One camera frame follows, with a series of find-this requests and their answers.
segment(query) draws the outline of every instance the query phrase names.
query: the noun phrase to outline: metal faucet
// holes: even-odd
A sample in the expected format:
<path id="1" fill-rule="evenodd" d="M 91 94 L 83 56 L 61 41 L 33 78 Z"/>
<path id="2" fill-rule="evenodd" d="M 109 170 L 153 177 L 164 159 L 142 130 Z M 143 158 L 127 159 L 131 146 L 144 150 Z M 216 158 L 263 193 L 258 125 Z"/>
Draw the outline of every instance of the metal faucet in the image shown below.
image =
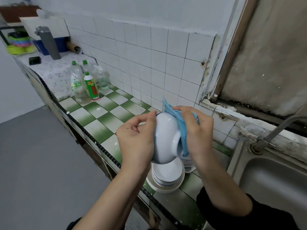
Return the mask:
<path id="1" fill-rule="evenodd" d="M 291 123 L 299 119 L 307 119 L 307 116 L 301 116 L 301 115 L 290 116 L 266 137 L 264 137 L 263 135 L 259 136 L 257 138 L 257 143 L 251 147 L 251 150 L 253 151 L 253 153 L 262 154 L 261 151 L 270 144 L 272 139 L 274 139 L 282 130 L 288 127 Z"/>

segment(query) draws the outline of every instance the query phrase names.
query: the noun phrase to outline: person's left hand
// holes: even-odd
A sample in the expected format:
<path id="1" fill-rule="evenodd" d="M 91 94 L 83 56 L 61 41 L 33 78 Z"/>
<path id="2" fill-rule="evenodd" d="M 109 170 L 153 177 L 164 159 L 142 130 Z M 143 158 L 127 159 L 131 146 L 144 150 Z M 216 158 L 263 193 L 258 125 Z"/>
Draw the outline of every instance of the person's left hand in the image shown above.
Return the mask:
<path id="1" fill-rule="evenodd" d="M 156 111 L 137 115 L 116 131 L 122 152 L 122 168 L 129 168 L 139 173 L 148 172 L 154 150 L 154 133 L 156 129 Z"/>

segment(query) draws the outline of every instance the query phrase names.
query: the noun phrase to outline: gray floor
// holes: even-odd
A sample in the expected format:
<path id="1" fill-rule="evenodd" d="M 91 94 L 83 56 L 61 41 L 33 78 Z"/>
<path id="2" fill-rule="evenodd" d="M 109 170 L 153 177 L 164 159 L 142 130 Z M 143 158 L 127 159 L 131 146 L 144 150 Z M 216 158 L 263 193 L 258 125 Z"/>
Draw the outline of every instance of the gray floor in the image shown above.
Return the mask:
<path id="1" fill-rule="evenodd" d="M 83 216 L 109 180 L 42 107 L 0 124 L 0 184 L 0 229 L 54 230 Z"/>

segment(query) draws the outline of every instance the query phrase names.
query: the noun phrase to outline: sink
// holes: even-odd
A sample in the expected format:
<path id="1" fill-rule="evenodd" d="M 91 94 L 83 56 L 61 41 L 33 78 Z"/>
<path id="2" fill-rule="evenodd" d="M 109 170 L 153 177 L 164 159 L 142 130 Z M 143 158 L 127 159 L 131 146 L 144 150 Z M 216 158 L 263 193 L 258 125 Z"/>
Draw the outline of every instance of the sink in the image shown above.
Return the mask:
<path id="1" fill-rule="evenodd" d="M 256 201 L 287 211 L 300 229 L 307 229 L 307 165 L 277 151 L 250 151 L 241 135 L 227 172 Z"/>

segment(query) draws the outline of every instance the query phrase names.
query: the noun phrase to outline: cleaning cloth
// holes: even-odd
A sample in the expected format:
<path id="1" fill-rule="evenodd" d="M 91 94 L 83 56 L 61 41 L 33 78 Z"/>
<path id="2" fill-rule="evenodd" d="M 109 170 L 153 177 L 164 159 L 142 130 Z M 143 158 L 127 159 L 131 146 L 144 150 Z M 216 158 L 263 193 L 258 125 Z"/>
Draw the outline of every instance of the cleaning cloth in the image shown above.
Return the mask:
<path id="1" fill-rule="evenodd" d="M 170 113 L 171 115 L 175 116 L 179 125 L 180 133 L 181 133 L 181 143 L 182 143 L 182 149 L 183 149 L 183 156 L 187 156 L 188 153 L 188 147 L 187 147 L 187 127 L 185 125 L 185 121 L 181 116 L 181 111 L 179 110 L 173 110 L 172 106 L 166 101 L 166 99 L 163 99 L 164 104 L 164 111 L 167 113 Z M 192 113 L 196 119 L 196 122 L 199 124 L 197 115 L 195 113 Z"/>

